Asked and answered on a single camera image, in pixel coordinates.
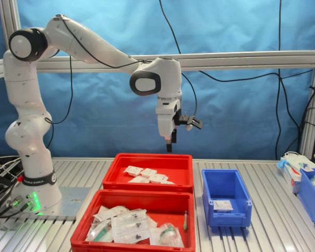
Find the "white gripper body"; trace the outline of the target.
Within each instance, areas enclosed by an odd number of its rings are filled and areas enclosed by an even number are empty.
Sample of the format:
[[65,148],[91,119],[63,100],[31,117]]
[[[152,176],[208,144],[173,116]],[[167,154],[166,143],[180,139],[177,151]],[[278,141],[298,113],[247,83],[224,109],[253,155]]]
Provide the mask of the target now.
[[180,99],[173,101],[158,100],[155,113],[157,114],[157,124],[160,136],[170,138],[175,128],[173,117],[176,112],[181,108]]

